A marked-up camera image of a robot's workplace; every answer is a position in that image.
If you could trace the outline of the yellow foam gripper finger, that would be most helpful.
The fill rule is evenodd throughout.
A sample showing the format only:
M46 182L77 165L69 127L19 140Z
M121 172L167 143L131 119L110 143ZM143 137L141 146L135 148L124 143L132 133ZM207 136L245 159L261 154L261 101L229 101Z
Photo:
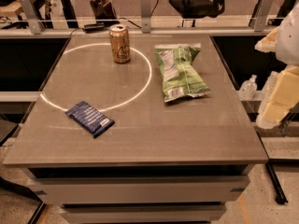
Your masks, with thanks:
M289 111L299 103L299 67L287 66L278 73L271 94L262 97L256 124L262 129L272 129L280 124Z
M272 30L266 37L258 41L254 48L260 52L275 52L278 30L278 27Z

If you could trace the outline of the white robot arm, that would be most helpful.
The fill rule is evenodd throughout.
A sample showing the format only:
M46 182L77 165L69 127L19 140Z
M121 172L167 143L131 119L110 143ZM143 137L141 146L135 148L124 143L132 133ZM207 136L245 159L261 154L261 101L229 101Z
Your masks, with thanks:
M256 119L258 127L272 129L299 103L299 4L255 48L274 52L286 64L283 71L272 73L267 79Z

